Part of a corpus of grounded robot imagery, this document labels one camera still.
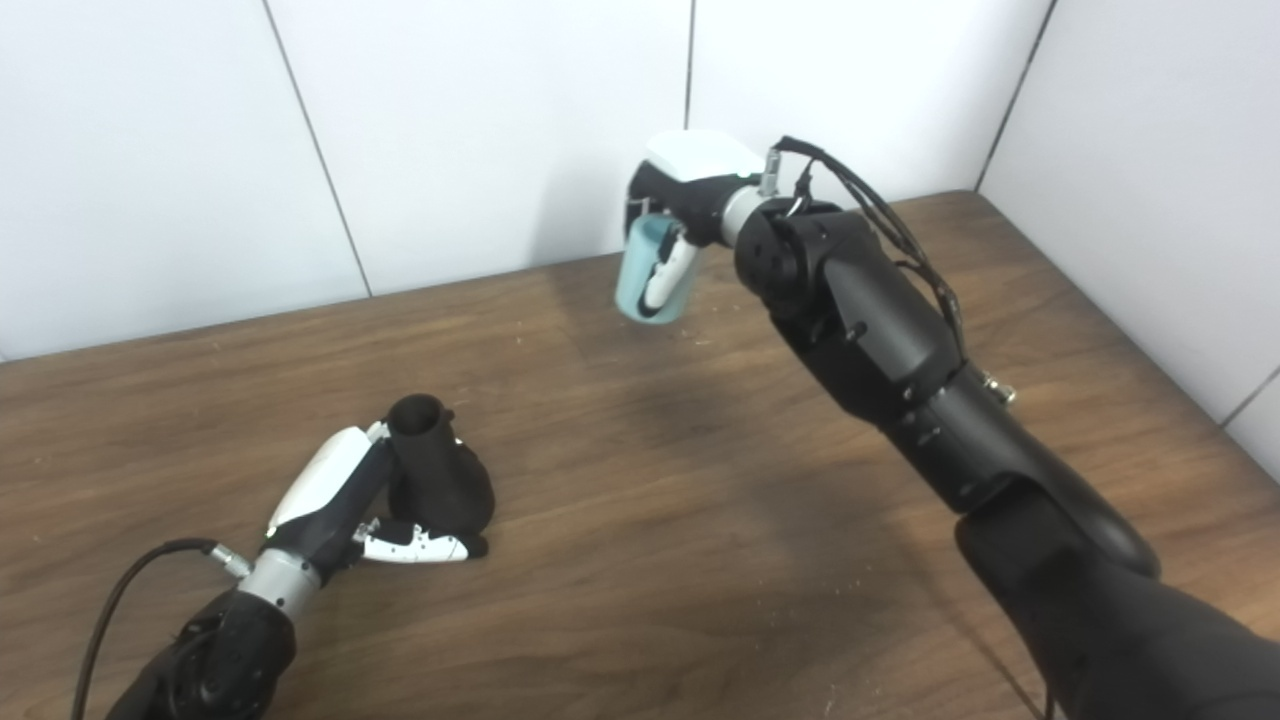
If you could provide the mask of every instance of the white wall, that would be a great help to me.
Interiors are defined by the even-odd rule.
[[[365,295],[259,4],[0,4],[0,352]]]
[[[689,0],[273,0],[375,293],[622,247]]]
[[[1219,421],[1280,365],[1277,31],[1271,0],[1060,3],[982,186]]]
[[[617,250],[686,111],[972,187],[1046,4],[700,0],[686,108],[691,0],[273,0],[323,156],[261,3],[5,4],[0,352]]]
[[[690,126],[762,151],[808,140],[890,200],[973,190],[1047,8],[699,0]],[[845,197],[826,173],[814,187]]]

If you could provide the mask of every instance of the wire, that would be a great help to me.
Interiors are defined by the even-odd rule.
[[[106,596],[106,603],[102,605],[102,612],[97,616],[97,623],[93,625],[93,634],[88,638],[88,648],[84,650],[84,660],[81,662],[79,678],[76,680],[76,697],[72,701],[70,720],[83,720],[84,717],[84,706],[88,703],[88,685],[93,676],[93,662],[97,660],[97,651],[102,646],[102,637],[106,635],[106,626],[111,621],[115,606],[120,603],[120,597],[124,594],[124,589],[129,587],[129,583],[133,582],[133,578],[136,578],[137,574],[156,557],[186,550],[198,550],[200,552],[209,555],[215,547],[218,547],[218,541],[211,541],[209,538],[182,538],[169,541],[160,547],[148,550],[146,555],[138,557],[133,565],[131,565],[129,569],[120,575],[115,587],[111,588],[111,594]]]
[[[849,195],[852,196],[858,206],[861,208],[863,215],[876,225],[876,229],[884,236],[888,242],[899,250],[899,252],[906,255],[913,264],[901,265],[911,272],[920,275],[920,278],[933,290],[934,299],[938,304],[938,310],[942,313],[942,318],[946,320],[947,325],[951,328],[951,334],[955,337],[956,348],[960,352],[960,359],[965,360],[968,352],[965,350],[964,340],[964,318],[960,313],[960,300],[956,297],[955,291],[947,284],[942,275],[933,269],[929,263],[928,255],[924,254],[924,249],[920,242],[911,233],[902,218],[890,208],[888,202],[876,192],[870,184],[863,178],[858,177],[858,173],[849,169],[847,165],[840,160],[832,158],[826,150],[818,147],[817,145],[805,142],[803,140],[796,140],[791,136],[783,136],[774,146],[776,150],[782,152],[795,152],[797,155],[804,155],[809,158],[809,165],[805,167],[805,174],[808,174],[809,167],[817,160],[826,165],[828,170],[840,184],[845,187]],[[808,191],[808,178],[805,179],[805,190]]]

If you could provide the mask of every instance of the light blue cup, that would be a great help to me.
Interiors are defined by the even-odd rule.
[[[667,229],[673,222],[671,215],[650,213],[636,218],[631,223],[631,232],[627,233],[627,245],[622,251],[622,270],[618,273],[618,286],[613,293],[613,301],[623,315],[637,323],[663,325],[675,320],[685,311],[689,293],[692,292],[694,278],[703,263],[701,252],[698,254],[685,277],[676,283],[676,290],[662,310],[652,318],[640,314],[640,297],[644,295],[645,283],[649,282],[653,266],[658,261],[662,238],[666,237]]]

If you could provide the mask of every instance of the wooden table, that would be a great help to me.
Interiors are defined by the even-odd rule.
[[[1280,635],[1280,487],[986,201],[899,208],[1018,415],[1170,582]],[[728,260],[667,327],[625,322],[598,258],[0,366],[0,716],[65,716],[142,551],[253,551],[330,433],[428,391],[493,473],[493,552],[339,575],[271,717],[1029,717],[1042,685],[952,518]],[[90,716],[227,585],[196,556],[147,570]]]

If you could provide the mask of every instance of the wall seam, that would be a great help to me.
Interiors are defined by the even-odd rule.
[[[685,59],[685,129],[694,100],[694,28],[698,26],[698,0],[689,0],[689,50]]]
[[[1257,400],[1258,396],[1262,395],[1262,392],[1267,389],[1267,387],[1271,383],[1274,383],[1276,378],[1280,378],[1280,365],[1276,365],[1276,369],[1271,370],[1271,373],[1267,374],[1266,379],[1262,380],[1262,384],[1253,388],[1253,392],[1251,392],[1249,395],[1244,396],[1244,400],[1242,400],[1240,404],[1235,406],[1235,410],[1228,413],[1226,418],[1222,418],[1222,421],[1219,423],[1217,427],[1225,430],[1226,427],[1231,424],[1231,420],[1239,418],[1240,413],[1243,413],[1245,407],[1252,405],[1253,401]]]
[[[351,255],[356,259],[356,269],[360,270],[360,281],[365,283],[365,293],[369,297],[374,296],[374,288],[369,284],[369,274],[365,273],[365,263],[360,259],[360,249],[356,247],[356,238],[351,234],[351,225],[347,223],[347,213],[342,209],[342,200],[338,199],[338,188],[333,184],[333,176],[329,173],[329,163],[324,159],[324,151],[320,150],[320,138],[316,137],[316,128],[311,124],[311,114],[307,113],[307,104],[302,100],[302,90],[298,87],[298,78],[293,74],[293,64],[289,63],[289,54],[284,50],[284,38],[280,37],[280,28],[275,24],[275,15],[271,14],[271,5],[268,0],[262,0],[262,10],[266,13],[266,20],[271,24],[271,35],[275,36],[275,46],[280,50],[280,60],[284,61],[284,70],[289,76],[289,85],[293,86],[293,97],[298,101],[298,109],[302,111],[302,120],[307,126],[307,133],[311,136],[311,146],[316,150],[316,158],[320,160],[320,169],[324,172],[324,181],[329,186],[329,196],[333,197],[334,208],[338,209],[338,219],[342,222],[342,232],[347,236],[347,245],[351,246]]]
[[[1044,38],[1044,31],[1048,29],[1048,20],[1053,17],[1055,8],[1057,8],[1057,0],[1050,0],[1048,8],[1044,10],[1044,19],[1041,20],[1039,31],[1036,33],[1036,42],[1032,44],[1032,51],[1027,54],[1027,64],[1023,65],[1023,73],[1018,76],[1018,85],[1014,86],[1014,95],[1009,99],[1009,106],[1005,108],[1005,117],[1000,119],[1000,127],[996,128],[996,137],[991,141],[991,149],[987,150],[987,159],[982,163],[978,182],[973,186],[974,192],[982,191],[982,181],[987,179],[987,169],[991,168],[991,160],[996,156],[996,149],[1000,147],[1000,141],[1005,137],[1005,127],[1009,124],[1009,117],[1014,114],[1014,105],[1018,104],[1018,96],[1023,92],[1027,73],[1032,69],[1032,61],[1036,60],[1036,53],[1039,50],[1041,40]]]

